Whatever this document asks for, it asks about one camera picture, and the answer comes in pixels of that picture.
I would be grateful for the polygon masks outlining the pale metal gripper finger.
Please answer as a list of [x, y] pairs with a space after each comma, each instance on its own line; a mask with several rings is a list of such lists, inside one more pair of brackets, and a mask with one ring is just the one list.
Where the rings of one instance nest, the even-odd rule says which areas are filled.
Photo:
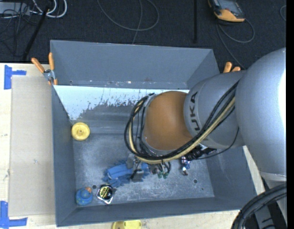
[[130, 180], [132, 182], [141, 182], [143, 180], [144, 171], [142, 169], [136, 169], [131, 177]]
[[135, 156], [133, 154], [129, 154], [126, 160], [126, 166], [128, 169], [133, 169], [135, 164]]

